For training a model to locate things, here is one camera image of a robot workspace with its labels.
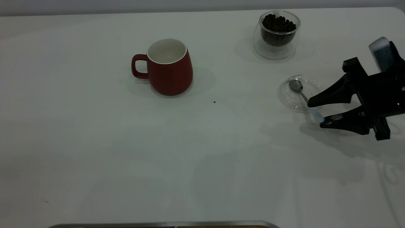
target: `glass bowl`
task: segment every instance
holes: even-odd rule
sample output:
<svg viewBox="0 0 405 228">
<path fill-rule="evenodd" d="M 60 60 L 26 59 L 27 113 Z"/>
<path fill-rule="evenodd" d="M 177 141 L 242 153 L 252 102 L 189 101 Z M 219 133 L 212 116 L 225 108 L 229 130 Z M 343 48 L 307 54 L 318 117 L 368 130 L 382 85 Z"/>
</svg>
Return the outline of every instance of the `glass bowl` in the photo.
<svg viewBox="0 0 405 228">
<path fill-rule="evenodd" d="M 278 88 L 278 98 L 283 105 L 297 112 L 308 112 L 307 103 L 302 96 L 291 90 L 290 81 L 292 80 L 301 81 L 303 85 L 302 93 L 307 96 L 308 99 L 322 92 L 321 84 L 309 76 L 296 75 L 288 78 Z"/>
<path fill-rule="evenodd" d="M 293 22 L 296 29 L 291 32 L 275 32 L 267 29 L 263 25 L 265 17 L 273 14 L 276 17 L 284 17 Z M 301 27 L 300 19 L 293 13 L 283 10 L 272 10 L 263 13 L 254 33 L 254 47 L 263 57 L 270 59 L 281 59 L 291 55 L 298 45 L 299 29 Z"/>
</svg>

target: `white table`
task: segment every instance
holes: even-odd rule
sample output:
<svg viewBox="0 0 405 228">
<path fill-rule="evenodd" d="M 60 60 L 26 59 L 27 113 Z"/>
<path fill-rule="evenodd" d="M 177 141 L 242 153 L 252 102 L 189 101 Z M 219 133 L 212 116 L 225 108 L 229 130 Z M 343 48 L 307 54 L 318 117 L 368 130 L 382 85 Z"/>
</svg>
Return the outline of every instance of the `white table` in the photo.
<svg viewBox="0 0 405 228">
<path fill-rule="evenodd" d="M 0 226 L 405 226 L 405 116 L 388 118 L 391 139 L 378 142 L 373 131 L 321 129 L 277 97 L 296 74 L 329 87 L 353 57 L 377 73 L 368 44 L 381 36 L 405 57 L 404 13 L 290 11 L 301 43 L 279 61 L 252 51 L 265 10 L 0 18 Z M 130 70 L 134 54 L 165 37 L 185 42 L 194 66 L 177 97 Z"/>
</svg>

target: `transparent lid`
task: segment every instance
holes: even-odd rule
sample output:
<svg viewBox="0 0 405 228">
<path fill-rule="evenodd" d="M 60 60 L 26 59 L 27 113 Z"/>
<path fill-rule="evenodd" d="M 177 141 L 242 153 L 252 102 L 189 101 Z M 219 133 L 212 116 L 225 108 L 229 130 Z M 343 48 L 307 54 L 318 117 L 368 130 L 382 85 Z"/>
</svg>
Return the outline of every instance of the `transparent lid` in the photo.
<svg viewBox="0 0 405 228">
<path fill-rule="evenodd" d="M 308 112 L 308 106 L 302 96 L 290 88 L 290 81 L 300 80 L 303 85 L 302 93 L 310 99 L 322 92 L 321 84 L 313 78 L 304 75 L 296 75 L 288 78 L 278 89 L 278 97 L 282 104 L 297 112 Z"/>
</svg>

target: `mug handle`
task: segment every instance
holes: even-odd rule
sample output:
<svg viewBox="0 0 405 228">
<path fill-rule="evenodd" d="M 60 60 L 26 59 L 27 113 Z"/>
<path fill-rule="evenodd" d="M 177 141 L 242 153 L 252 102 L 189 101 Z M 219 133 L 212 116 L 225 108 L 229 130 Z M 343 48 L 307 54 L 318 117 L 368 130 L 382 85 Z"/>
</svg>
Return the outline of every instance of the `mug handle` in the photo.
<svg viewBox="0 0 405 228">
<path fill-rule="evenodd" d="M 132 58 L 132 63 L 131 63 L 131 69 L 132 69 L 132 74 L 137 77 L 137 78 L 141 78 L 141 79 L 148 79 L 149 76 L 147 73 L 141 73 L 138 72 L 135 68 L 135 62 L 138 60 L 143 60 L 146 61 L 148 59 L 148 57 L 144 54 L 137 54 Z"/>
</svg>

